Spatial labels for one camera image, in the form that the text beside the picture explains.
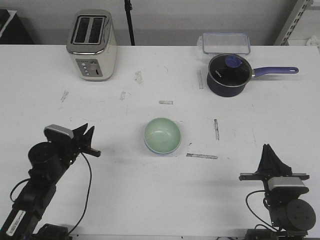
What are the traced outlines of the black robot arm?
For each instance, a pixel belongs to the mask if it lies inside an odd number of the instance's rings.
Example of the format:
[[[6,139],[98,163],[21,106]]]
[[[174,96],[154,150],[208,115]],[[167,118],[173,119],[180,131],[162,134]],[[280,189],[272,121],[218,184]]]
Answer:
[[[312,206],[300,199],[309,192],[304,181],[310,176],[294,173],[283,163],[269,144],[264,144],[261,159],[254,173],[241,173],[241,181],[262,181],[264,207],[268,210],[270,223],[262,221],[248,229],[246,240],[303,240],[316,224]]]
[[[37,233],[34,230],[56,193],[58,181],[78,155],[101,155],[99,150],[91,147],[94,130],[88,124],[76,129],[56,124],[44,128],[47,141],[34,145],[28,152],[32,168],[0,229],[2,240],[72,239],[72,230],[64,226],[46,223]]]

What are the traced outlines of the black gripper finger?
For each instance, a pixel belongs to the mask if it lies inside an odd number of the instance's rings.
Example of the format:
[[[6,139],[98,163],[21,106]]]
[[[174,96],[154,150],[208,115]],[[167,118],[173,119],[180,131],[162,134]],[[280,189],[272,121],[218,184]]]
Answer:
[[[88,137],[87,137],[87,128],[88,128],[88,123],[85,123],[84,125],[73,129],[73,141],[77,143],[87,143],[88,142]]]
[[[264,144],[262,147],[261,159],[255,173],[266,175],[269,173],[269,171],[270,171],[269,150],[268,150],[268,145]]]
[[[94,134],[95,127],[92,126],[84,135],[83,135],[83,144],[87,149],[91,149],[92,138]]]
[[[269,144],[267,145],[267,148],[268,160],[272,169],[272,173],[276,177],[291,177],[293,175],[292,168],[279,159]]]

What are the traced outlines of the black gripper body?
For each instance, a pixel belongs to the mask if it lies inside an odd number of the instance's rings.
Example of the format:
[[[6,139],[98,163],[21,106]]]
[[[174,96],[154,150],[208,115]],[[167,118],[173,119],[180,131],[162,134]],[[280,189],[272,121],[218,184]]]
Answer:
[[[79,154],[88,154],[100,157],[101,151],[92,148],[92,138],[72,139],[67,143],[61,143],[58,147],[58,155],[63,163],[74,163]]]
[[[294,173],[292,176],[275,176],[275,175],[264,175],[257,173],[241,173],[238,177],[240,181],[262,181],[264,190],[267,194],[267,199],[270,200],[295,200],[298,199],[301,195],[307,194],[302,190],[295,190],[292,188],[276,188],[272,191],[268,190],[267,181],[273,177],[298,177],[303,181],[310,178],[306,173]]]

